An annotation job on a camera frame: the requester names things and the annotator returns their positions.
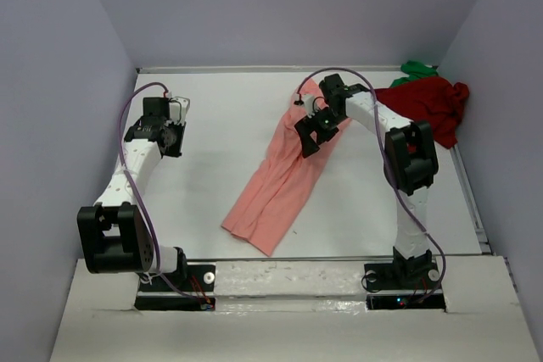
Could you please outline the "pink t shirt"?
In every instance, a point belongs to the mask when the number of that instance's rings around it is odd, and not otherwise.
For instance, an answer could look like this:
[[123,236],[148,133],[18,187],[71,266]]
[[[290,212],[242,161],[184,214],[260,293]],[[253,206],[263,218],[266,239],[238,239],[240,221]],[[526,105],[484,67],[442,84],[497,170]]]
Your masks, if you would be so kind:
[[307,203],[313,188],[346,131],[350,120],[339,124],[339,133],[323,143],[317,153],[302,157],[294,125],[305,116],[291,106],[279,120],[260,167],[232,206],[221,227],[271,256]]

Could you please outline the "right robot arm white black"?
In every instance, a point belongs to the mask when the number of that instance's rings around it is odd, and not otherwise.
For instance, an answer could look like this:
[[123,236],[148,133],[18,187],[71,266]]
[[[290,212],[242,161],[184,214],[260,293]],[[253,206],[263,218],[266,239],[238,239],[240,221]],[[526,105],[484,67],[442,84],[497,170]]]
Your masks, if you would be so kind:
[[417,289],[432,294],[440,287],[446,265],[434,261],[432,251],[439,244],[425,225],[429,188],[439,170],[431,125],[409,120],[380,103],[366,78],[347,85],[341,68],[325,68],[322,73],[320,95],[298,89],[294,97],[294,105],[305,110],[294,126],[303,158],[316,154],[338,135],[341,124],[353,120],[376,136],[384,176],[395,194],[392,259],[367,264],[361,284],[371,294]]

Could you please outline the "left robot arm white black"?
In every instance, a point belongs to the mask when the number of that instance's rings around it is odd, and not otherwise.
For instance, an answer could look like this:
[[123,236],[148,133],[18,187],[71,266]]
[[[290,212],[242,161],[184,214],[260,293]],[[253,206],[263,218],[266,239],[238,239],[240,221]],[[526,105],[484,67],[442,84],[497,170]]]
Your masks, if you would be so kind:
[[87,269],[93,274],[137,273],[181,286],[188,278],[181,248],[163,247],[143,207],[143,193],[164,157],[181,157],[190,101],[146,97],[142,116],[120,139],[120,158],[104,192],[76,217]]

